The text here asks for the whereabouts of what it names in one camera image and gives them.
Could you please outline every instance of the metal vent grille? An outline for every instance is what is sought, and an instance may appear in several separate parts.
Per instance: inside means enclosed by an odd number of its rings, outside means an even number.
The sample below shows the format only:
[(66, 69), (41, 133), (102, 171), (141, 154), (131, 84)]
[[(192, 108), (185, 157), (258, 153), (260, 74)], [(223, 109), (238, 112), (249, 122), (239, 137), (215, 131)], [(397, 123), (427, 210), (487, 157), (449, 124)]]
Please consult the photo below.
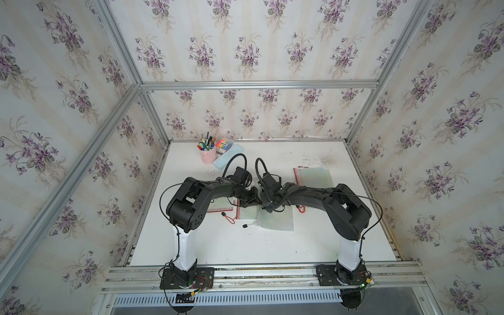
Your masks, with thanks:
[[(166, 293), (172, 305), (175, 293)], [(340, 290), (310, 289), (281, 291), (203, 292), (193, 298), (194, 305), (257, 305), (341, 302)], [(115, 307), (166, 306), (164, 293), (118, 294)]]

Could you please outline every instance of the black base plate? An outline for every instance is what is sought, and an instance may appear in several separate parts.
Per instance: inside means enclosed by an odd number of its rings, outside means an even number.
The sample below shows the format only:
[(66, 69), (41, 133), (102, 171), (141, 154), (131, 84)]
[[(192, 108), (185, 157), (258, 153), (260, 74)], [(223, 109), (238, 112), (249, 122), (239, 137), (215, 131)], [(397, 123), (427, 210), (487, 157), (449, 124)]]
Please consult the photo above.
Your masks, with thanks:
[[(322, 286), (333, 286), (333, 285), (342, 285), (338, 280), (338, 273), (335, 271), (337, 265), (318, 265), (317, 266), (317, 278), (319, 279), (319, 285)], [(357, 269), (355, 269), (355, 273), (366, 271), (366, 267), (364, 264), (359, 264)], [(350, 283), (346, 283), (348, 285), (361, 285), (366, 281), (365, 277), (354, 277)]]
[[(196, 278), (194, 279), (196, 282), (192, 284), (191, 289), (201, 288), (203, 285), (204, 288), (212, 288), (214, 285), (214, 268), (198, 268), (196, 267)], [(163, 279), (161, 280), (161, 284), (159, 285), (161, 290), (170, 290), (170, 289), (185, 289), (178, 285), (176, 285), (173, 281), (173, 274), (169, 268), (165, 268), (163, 271)]]

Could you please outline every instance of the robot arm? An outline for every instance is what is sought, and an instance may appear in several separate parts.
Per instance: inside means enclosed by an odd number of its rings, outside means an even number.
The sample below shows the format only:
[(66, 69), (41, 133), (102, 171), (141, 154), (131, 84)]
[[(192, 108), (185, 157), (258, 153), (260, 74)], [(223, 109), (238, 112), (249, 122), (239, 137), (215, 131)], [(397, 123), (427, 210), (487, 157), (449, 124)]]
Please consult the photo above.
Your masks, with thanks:
[(196, 254), (195, 229), (201, 225), (208, 205), (220, 197), (236, 197), (241, 207), (262, 205), (272, 212), (285, 205), (305, 205), (326, 211), (336, 231), (342, 236), (340, 256), (336, 262), (335, 276), (343, 285), (355, 285), (366, 271), (360, 259), (360, 237), (369, 224), (371, 211), (344, 184), (334, 188), (310, 188), (288, 182), (283, 186), (269, 173), (260, 178), (261, 198), (255, 187), (247, 189), (251, 175), (237, 167), (234, 175), (218, 177), (213, 182), (196, 181), (188, 177), (180, 186), (166, 208), (166, 214), (177, 234), (178, 254), (170, 263), (170, 269), (179, 285), (187, 285), (194, 278)]

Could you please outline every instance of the mounting plate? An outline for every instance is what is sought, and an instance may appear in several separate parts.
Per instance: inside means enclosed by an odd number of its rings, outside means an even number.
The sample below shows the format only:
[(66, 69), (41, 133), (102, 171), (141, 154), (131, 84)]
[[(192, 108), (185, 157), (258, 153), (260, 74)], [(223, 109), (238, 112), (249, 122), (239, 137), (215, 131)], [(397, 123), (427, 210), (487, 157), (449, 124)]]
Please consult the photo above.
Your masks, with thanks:
[[(211, 289), (214, 285), (214, 272), (215, 272), (215, 269), (211, 268), (211, 267), (207, 267), (207, 268), (196, 267), (196, 277), (194, 279), (195, 281), (192, 284), (192, 286), (190, 287), (190, 289), (198, 289), (202, 285), (205, 288)], [(170, 269), (165, 268), (163, 271), (163, 279), (161, 280), (161, 284), (159, 285), (159, 288), (161, 290), (187, 289), (187, 288), (176, 285), (173, 277), (174, 277), (174, 275), (170, 271)]]

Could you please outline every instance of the purple flower pattern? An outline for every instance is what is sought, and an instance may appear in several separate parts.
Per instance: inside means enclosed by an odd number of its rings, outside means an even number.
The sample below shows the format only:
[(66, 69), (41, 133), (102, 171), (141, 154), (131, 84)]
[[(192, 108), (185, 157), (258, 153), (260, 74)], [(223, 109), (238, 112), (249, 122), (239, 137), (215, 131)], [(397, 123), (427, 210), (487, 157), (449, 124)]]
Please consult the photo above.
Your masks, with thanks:
[(406, 191), (406, 186), (409, 186), (408, 182), (405, 180), (406, 171), (400, 166), (398, 169), (392, 169), (390, 171), (389, 179), (385, 183), (385, 193), (390, 196), (393, 192), (401, 191), (402, 193)]
[(397, 139), (396, 147), (398, 151), (395, 154), (404, 155), (407, 150), (413, 146), (419, 147), (422, 143), (420, 140), (425, 138), (425, 135), (420, 133), (422, 130), (420, 123), (415, 119), (409, 125), (404, 125), (401, 132), (401, 137)]
[(205, 117), (203, 117), (203, 119), (206, 121), (208, 128), (210, 128), (213, 133), (219, 133), (221, 121), (224, 120), (224, 117), (220, 112), (216, 112), (213, 109), (207, 109), (205, 110)]
[(46, 187), (51, 187), (51, 181), (61, 182), (67, 172), (63, 166), (66, 159), (55, 158), (59, 151), (50, 146), (51, 138), (21, 129), (21, 126), (26, 124), (23, 118), (24, 116), (19, 117), (14, 124), (11, 118), (10, 135), (0, 136), (0, 148), (11, 151), (10, 154), (6, 154), (6, 163), (2, 166), (14, 165), (19, 176), (33, 168), (37, 173), (36, 181), (44, 183)]
[(333, 32), (337, 32), (336, 25), (343, 22), (343, 16), (350, 7), (348, 3), (350, 0), (322, 0), (318, 12), (324, 14), (324, 18), (317, 26), (317, 34), (320, 34), (320, 40), (324, 37), (327, 39), (333, 36)]
[(137, 192), (135, 193), (135, 200), (133, 200), (131, 207), (133, 208), (135, 214), (138, 216), (144, 206), (145, 196)]
[(194, 72), (200, 74), (202, 80), (208, 80), (210, 78), (210, 73), (213, 70), (210, 67), (214, 66), (214, 51), (208, 45), (208, 40), (212, 38), (209, 35), (203, 35), (200, 40), (196, 37), (191, 37), (191, 46), (189, 46), (189, 59), (196, 61), (194, 65)]
[(334, 64), (329, 68), (328, 73), (332, 75), (333, 80), (339, 79), (343, 74), (348, 73), (348, 68), (353, 64), (353, 60), (357, 58), (357, 42), (360, 41), (362, 36), (354, 36), (351, 40), (348, 37), (341, 39), (341, 46), (334, 49), (331, 59)]
[(383, 115), (390, 114), (392, 106), (394, 106), (394, 103), (390, 101), (390, 98), (391, 96), (388, 91), (385, 91), (383, 95), (380, 95), (378, 101), (376, 101), (376, 108), (373, 112), (374, 120), (372, 123), (378, 123)]
[(16, 63), (16, 58), (12, 55), (11, 48), (15, 47), (15, 43), (7, 35), (2, 35), (0, 39), (0, 81), (4, 81), (2, 87), (4, 89), (11, 88), (14, 95), (21, 98), (22, 88), (28, 91), (33, 100), (37, 87), (33, 85), (33, 79), (29, 79), (24, 75), (28, 73)]
[(289, 54), (289, 69), (294, 69), (294, 73), (303, 68), (303, 60), (309, 51), (313, 50), (313, 45), (310, 45), (310, 39), (305, 38), (302, 32), (299, 35), (294, 33), (290, 44), (285, 46)]
[(219, 25), (222, 28), (222, 33), (229, 29), (229, 20), (231, 16), (229, 15), (229, 9), (231, 8), (231, 3), (236, 0), (207, 0), (208, 5), (213, 7), (212, 18), (215, 20), (215, 27)]
[[(12, 286), (11, 293), (14, 294), (19, 289), (19, 286)], [(32, 305), (32, 300), (21, 303), (21, 299), (15, 296), (6, 297), (2, 303), (0, 312), (2, 315), (38, 315), (40, 306), (35, 302)]]
[(377, 0), (376, 1), (376, 7), (378, 8), (378, 12), (376, 13), (376, 16), (373, 17), (373, 26), (378, 27), (378, 30), (376, 31), (375, 34), (380, 33), (381, 31), (385, 30), (389, 25), (390, 21), (392, 20), (392, 14), (394, 13), (395, 10), (397, 10), (397, 7), (401, 3), (406, 3), (407, 0)]
[(368, 156), (368, 163), (371, 163), (375, 158), (377, 157), (383, 157), (383, 152), (385, 151), (385, 148), (383, 147), (383, 139), (381, 136), (378, 136), (378, 138), (373, 139), (371, 141), (371, 148), (369, 149), (367, 156)]
[(152, 150), (157, 151), (157, 142), (154, 139), (153, 129), (151, 127), (142, 127), (140, 131), (142, 137), (144, 137), (144, 143), (148, 145)]
[(88, 251), (86, 254), (81, 252), (79, 260), (67, 267), (69, 271), (62, 279), (65, 282), (70, 282), (70, 292), (81, 288), (82, 284), (87, 284), (90, 287), (96, 284), (98, 276), (103, 276), (103, 266), (94, 261), (93, 254), (92, 251)]
[(126, 158), (126, 162), (123, 163), (126, 169), (126, 176), (133, 177), (137, 181), (144, 180), (144, 174), (138, 165), (138, 156), (132, 156), (131, 158)]
[(436, 134), (433, 140), (437, 140), (440, 144), (448, 141), (454, 144), (455, 136), (462, 139), (468, 131), (476, 132), (478, 130), (478, 126), (483, 122), (483, 114), (487, 106), (491, 106), (494, 110), (497, 107), (502, 108), (496, 102), (496, 98), (485, 100), (480, 100), (480, 98), (481, 95), (473, 91), (467, 99), (456, 99), (455, 105), (447, 109), (450, 119), (440, 120), (434, 126)]
[(220, 94), (222, 94), (222, 100), (224, 101), (224, 104), (226, 106), (229, 106), (229, 108), (233, 107), (235, 105), (235, 97), (236, 97), (236, 92), (239, 90), (219, 90)]
[(380, 65), (373, 69), (374, 76), (378, 77), (378, 75), (382, 72), (382, 69), (387, 63), (387, 60), (389, 60), (389, 56), (392, 52), (392, 48), (394, 48), (395, 43), (395, 39), (391, 40), (389, 46), (380, 51), (380, 55), (378, 56), (378, 58), (376, 58), (380, 62)]
[(419, 195), (420, 199), (427, 199), (432, 202), (431, 197), (433, 196), (436, 200), (444, 195), (450, 197), (450, 192), (455, 189), (457, 179), (469, 183), (464, 177), (465, 173), (454, 172), (452, 168), (453, 166), (449, 162), (445, 162), (442, 166), (434, 164), (431, 169), (425, 170), (428, 179), (421, 179), (416, 183), (418, 185), (416, 194)]
[(355, 96), (362, 92), (364, 92), (364, 89), (342, 89), (340, 103), (343, 108), (350, 106)]
[(477, 269), (478, 265), (485, 270), (504, 267), (504, 226), (494, 230), (481, 223), (479, 227), (469, 227), (469, 230), (474, 235), (473, 239), (464, 236), (454, 239), (458, 246), (453, 253), (461, 254), (458, 255), (460, 261), (471, 264), (474, 269)]
[(405, 100), (403, 107), (410, 110), (413, 107), (417, 108), (417, 101), (423, 103), (426, 97), (434, 92), (439, 75), (448, 73), (445, 68), (445, 66), (435, 68), (434, 64), (429, 62), (425, 70), (418, 72), (418, 75), (411, 80), (413, 88), (403, 97)]
[(163, 25), (165, 32), (168, 33), (172, 29), (173, 22), (169, 14), (170, 2), (174, 0), (144, 0), (144, 3), (152, 8), (153, 19), (158, 27)]
[(247, 108), (241, 110), (241, 115), (238, 116), (238, 119), (242, 123), (243, 130), (250, 134), (254, 130), (254, 122), (259, 119), (259, 116), (255, 111)]
[(52, 225), (52, 232), (49, 234), (50, 236), (58, 235), (59, 232), (61, 232), (62, 234), (66, 234), (65, 238), (69, 238), (70, 236), (77, 238), (75, 233), (78, 229), (82, 229), (83, 232), (86, 232), (86, 221), (84, 218), (79, 218), (74, 213), (72, 207), (70, 206), (72, 202), (74, 201), (69, 199), (67, 205), (63, 207), (63, 211), (56, 219), (56, 222)]
[(439, 228), (439, 224), (435, 221), (435, 215), (431, 214), (428, 217), (424, 217), (423, 215), (418, 215), (418, 219), (416, 220), (417, 225), (411, 226), (408, 232), (411, 234), (413, 238), (409, 240), (414, 244), (419, 244), (422, 242), (433, 243), (434, 247), (438, 247), (440, 245), (440, 241), (445, 238), (439, 233), (437, 230)]
[(121, 123), (117, 126), (117, 132), (119, 132), (121, 139), (126, 137), (126, 142), (129, 147), (137, 146), (138, 139), (135, 126), (128, 115), (122, 118)]
[(288, 131), (291, 128), (291, 123), (294, 119), (297, 118), (296, 112), (291, 111), (289, 108), (282, 108), (280, 114), (277, 116), (278, 121), (280, 122), (280, 130)]
[(107, 204), (100, 205), (100, 211), (96, 213), (102, 219), (102, 226), (114, 225), (114, 227), (121, 227), (121, 223), (126, 223), (126, 215), (119, 210), (119, 205), (117, 203), (119, 199), (112, 198), (109, 199)]
[(156, 171), (157, 171), (158, 167), (159, 167), (159, 162), (154, 161), (151, 157), (151, 164), (149, 164), (149, 166), (147, 166), (147, 169), (149, 170), (149, 173), (151, 174), (152, 178), (154, 178), (156, 176)]
[(171, 131), (173, 131), (178, 138), (181, 138), (185, 133), (185, 121), (180, 117), (181, 114), (182, 113), (179, 111), (166, 114), (166, 125), (171, 127)]
[(317, 130), (317, 132), (320, 132), (325, 128), (327, 122), (333, 119), (333, 113), (325, 108), (319, 109), (317, 114), (312, 116), (312, 118), (314, 129)]
[(93, 181), (101, 179), (102, 185), (106, 189), (109, 189), (108, 185), (115, 187), (115, 183), (117, 182), (117, 176), (115, 175), (116, 170), (112, 170), (113, 166), (114, 164), (109, 160), (108, 154), (102, 152), (96, 157), (88, 173), (93, 177)]
[(126, 84), (123, 82), (124, 75), (121, 71), (121, 65), (111, 56), (111, 50), (111, 47), (106, 47), (104, 54), (98, 56), (98, 60), (101, 62), (101, 71), (107, 83), (114, 83), (115, 93), (122, 97), (126, 94)]
[(369, 187), (372, 189), (372, 190), (377, 190), (378, 189), (378, 178), (377, 178), (377, 173), (376, 173), (376, 170), (372, 170), (371, 172), (366, 172), (364, 174), (364, 177), (366, 178), (367, 180), (367, 183), (369, 184)]
[(268, 7), (268, 15), (266, 15), (266, 20), (268, 21), (268, 27), (274, 27), (273, 32), (282, 28), (284, 24), (283, 11), (285, 10), (285, 5), (289, 1), (293, 0), (263, 0), (264, 5)]
[(61, 9), (54, 4), (47, 6), (44, 2), (38, 2), (37, 7), (46, 16), (44, 25), (46, 30), (51, 32), (52, 43), (65, 44), (67, 48), (66, 56), (74, 67), (79, 65), (83, 70), (86, 70), (86, 67), (89, 68), (89, 59), (87, 57), (89, 51), (82, 48), (84, 39), (77, 32), (77, 24), (72, 21), (68, 14), (62, 13)]
[(385, 218), (385, 222), (387, 222), (389, 227), (391, 227), (392, 229), (395, 229), (398, 223), (400, 223), (401, 225), (403, 224), (401, 218), (397, 214), (395, 214), (394, 207), (385, 208), (383, 217)]
[(360, 158), (360, 154), (362, 153), (362, 150), (360, 149), (359, 141), (355, 140), (354, 143), (351, 145), (352, 152), (355, 154), (356, 158)]
[(63, 104), (76, 108), (81, 113), (81, 118), (87, 120), (88, 123), (98, 124), (98, 111), (89, 100), (88, 85), (86, 82), (77, 80), (77, 76), (73, 80), (62, 77), (61, 81), (56, 81), (56, 86), (64, 94)]
[(139, 44), (135, 48), (137, 59), (145, 61), (145, 72), (148, 76), (154, 78), (155, 81), (160, 81), (166, 71), (161, 68), (165, 67), (164, 55), (161, 50), (154, 45), (154, 40), (157, 36), (147, 35), (145, 41), (142, 38), (135, 38), (135, 42)]
[(483, 61), (490, 63), (489, 58), (500, 51), (500, 46), (504, 43), (504, 10), (499, 13), (497, 19), (492, 22), (483, 24), (483, 29), (479, 32), (478, 40), (480, 44), (474, 46), (472, 51), (467, 52), (467, 59), (462, 62), (462, 65), (468, 64), (469, 69), (463, 75), (475, 74), (477, 70), (481, 70)]
[(178, 95), (179, 100), (182, 103), (183, 107), (191, 108), (194, 106), (193, 104), (193, 93), (195, 90), (179, 90), (175, 91), (175, 94)]
[(122, 256), (126, 252), (126, 247), (128, 246), (128, 235), (124, 234), (119, 238), (119, 240), (112, 244), (112, 249), (108, 252), (109, 255), (114, 257), (114, 262), (116, 265), (120, 265)]
[(315, 103), (319, 101), (319, 97), (321, 95), (321, 89), (303, 89), (299, 95), (303, 98), (303, 100), (299, 103), (299, 108), (302, 108), (303, 112), (312, 109), (315, 107)]
[(238, 39), (240, 44), (236, 47), (234, 58), (240, 60), (238, 74), (241, 73), (244, 80), (250, 79), (252, 74), (257, 71), (254, 67), (259, 66), (259, 57), (261, 54), (256, 44), (256, 40), (259, 38), (259, 35), (252, 34), (248, 40), (245, 37)]
[(432, 8), (427, 14), (428, 21), (423, 26), (420, 31), (418, 40), (422, 43), (418, 48), (426, 46), (431, 43), (430, 38), (434, 35), (438, 28), (443, 25), (443, 22), (451, 21), (455, 16), (455, 7), (457, 6), (457, 0), (444, 0), (443, 3), (437, 2), (432, 5)]
[(262, 108), (264, 112), (270, 111), (278, 101), (278, 95), (280, 95), (280, 90), (278, 89), (259, 90), (258, 96), (263, 98), (259, 103), (259, 108)]
[(457, 276), (453, 282), (453, 287), (445, 286), (442, 293), (446, 300), (440, 300), (449, 311), (462, 311), (470, 315), (486, 314), (491, 315), (486, 307), (486, 296), (476, 292), (473, 289), (480, 291), (481, 284), (479, 282), (465, 282)]

